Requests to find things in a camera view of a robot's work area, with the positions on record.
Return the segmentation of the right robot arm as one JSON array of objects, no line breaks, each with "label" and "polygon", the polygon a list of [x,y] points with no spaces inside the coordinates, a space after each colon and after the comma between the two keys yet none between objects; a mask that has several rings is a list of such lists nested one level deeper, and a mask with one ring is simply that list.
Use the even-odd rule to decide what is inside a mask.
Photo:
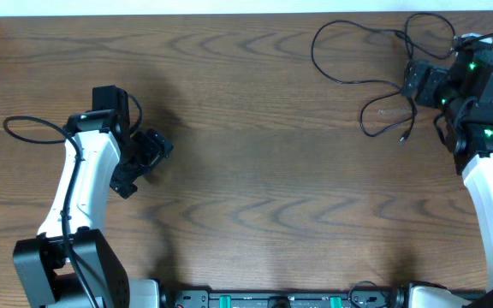
[{"label": "right robot arm", "polygon": [[446,127],[437,134],[454,157],[455,169],[476,211],[487,266],[485,293],[455,295],[429,282],[410,282],[391,300],[394,307],[493,307],[493,43],[489,35],[454,39],[454,63],[439,68],[412,60],[405,68],[402,96],[438,109]]}]

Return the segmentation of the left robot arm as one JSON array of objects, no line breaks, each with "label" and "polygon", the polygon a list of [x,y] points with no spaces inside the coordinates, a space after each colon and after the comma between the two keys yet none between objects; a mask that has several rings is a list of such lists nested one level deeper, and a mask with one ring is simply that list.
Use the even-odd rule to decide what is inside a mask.
[{"label": "left robot arm", "polygon": [[137,100],[117,86],[92,90],[92,107],[63,127],[65,162],[37,235],[19,240],[13,262],[31,307],[159,307],[159,285],[133,279],[104,237],[108,195],[129,198],[135,181],[169,157],[159,132],[131,122]]}]

